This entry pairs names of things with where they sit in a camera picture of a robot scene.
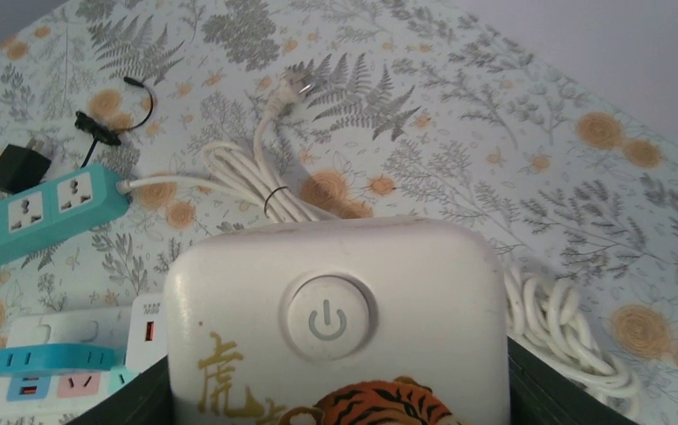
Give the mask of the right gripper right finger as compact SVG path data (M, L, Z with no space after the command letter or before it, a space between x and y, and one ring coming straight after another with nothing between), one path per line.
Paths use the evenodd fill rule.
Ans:
M613 355L611 375L583 371L574 379L565 364L554 368L508 340L512 424L635 424L638 377Z

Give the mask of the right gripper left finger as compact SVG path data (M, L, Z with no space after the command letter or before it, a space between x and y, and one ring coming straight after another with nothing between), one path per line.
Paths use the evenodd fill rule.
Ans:
M172 425L173 395L167 357L159 360L72 425Z

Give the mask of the white cube plug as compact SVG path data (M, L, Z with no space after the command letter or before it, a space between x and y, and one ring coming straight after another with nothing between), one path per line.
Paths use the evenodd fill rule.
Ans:
M131 306L126 367L142 373L167 355L164 297L161 292L139 295Z

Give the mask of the white multicolour power strip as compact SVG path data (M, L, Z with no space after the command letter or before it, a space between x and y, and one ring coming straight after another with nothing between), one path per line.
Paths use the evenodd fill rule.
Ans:
M17 319L0 348L0 424L90 424L89 411L166 355L158 301Z

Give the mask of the white tiger cube socket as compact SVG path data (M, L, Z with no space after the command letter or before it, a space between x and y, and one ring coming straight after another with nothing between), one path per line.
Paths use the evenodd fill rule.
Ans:
M164 288L178 424L507 424L504 270L478 233L393 217L188 248Z

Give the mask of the cyan cube socket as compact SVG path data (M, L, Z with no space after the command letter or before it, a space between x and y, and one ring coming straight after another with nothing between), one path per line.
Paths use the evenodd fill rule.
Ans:
M84 343L9 347L0 349L0 377L104 372L123 359L120 349Z

